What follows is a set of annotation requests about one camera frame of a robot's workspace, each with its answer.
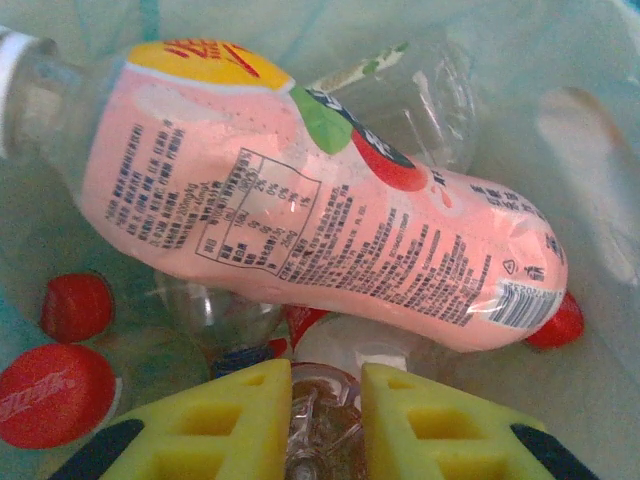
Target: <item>yellow label section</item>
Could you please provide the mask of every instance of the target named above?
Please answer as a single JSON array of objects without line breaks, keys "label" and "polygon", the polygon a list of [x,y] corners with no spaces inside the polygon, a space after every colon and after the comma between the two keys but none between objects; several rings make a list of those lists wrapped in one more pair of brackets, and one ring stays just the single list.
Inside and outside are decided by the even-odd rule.
[{"label": "yellow label section", "polygon": [[176,77],[220,85],[279,90],[291,77],[245,48],[211,39],[180,39],[134,47],[129,62]]}]

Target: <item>white bottle cap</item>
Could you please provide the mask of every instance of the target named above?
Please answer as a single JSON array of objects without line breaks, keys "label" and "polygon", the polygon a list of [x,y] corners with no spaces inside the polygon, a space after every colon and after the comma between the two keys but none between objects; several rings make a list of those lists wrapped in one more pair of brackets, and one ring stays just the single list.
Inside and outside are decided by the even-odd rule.
[{"label": "white bottle cap", "polygon": [[33,48],[50,51],[55,43],[50,39],[14,32],[0,25],[0,157],[7,158],[6,107],[11,80],[20,58]]}]

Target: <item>yellow plastic object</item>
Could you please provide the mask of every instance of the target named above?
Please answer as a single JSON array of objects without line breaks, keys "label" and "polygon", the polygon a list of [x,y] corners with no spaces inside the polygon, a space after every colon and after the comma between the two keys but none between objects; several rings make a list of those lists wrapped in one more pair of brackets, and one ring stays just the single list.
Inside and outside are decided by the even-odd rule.
[{"label": "yellow plastic object", "polygon": [[386,365],[362,369],[371,480],[554,480],[510,425],[537,420]]},{"label": "yellow plastic object", "polygon": [[101,480],[282,480],[291,365],[270,360],[116,418],[144,429]]}]

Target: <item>nutrition facts table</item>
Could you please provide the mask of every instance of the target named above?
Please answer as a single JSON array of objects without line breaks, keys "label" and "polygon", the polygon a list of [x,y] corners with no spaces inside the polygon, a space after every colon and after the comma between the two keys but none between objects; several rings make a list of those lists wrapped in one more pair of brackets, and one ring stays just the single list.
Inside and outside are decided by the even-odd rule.
[{"label": "nutrition facts table", "polygon": [[[320,181],[288,165],[242,149],[221,188],[196,254],[278,275],[282,259],[288,258],[309,221],[320,186]],[[271,212],[286,216],[274,218]]]}]

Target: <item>barcode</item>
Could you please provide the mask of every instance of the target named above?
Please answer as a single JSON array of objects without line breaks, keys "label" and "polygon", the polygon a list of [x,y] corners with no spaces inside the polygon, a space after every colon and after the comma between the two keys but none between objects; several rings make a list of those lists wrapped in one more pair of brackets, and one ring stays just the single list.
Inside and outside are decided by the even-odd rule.
[{"label": "barcode", "polygon": [[559,305],[562,293],[519,283],[502,282],[502,296],[489,316],[492,322],[513,328],[533,328]]}]

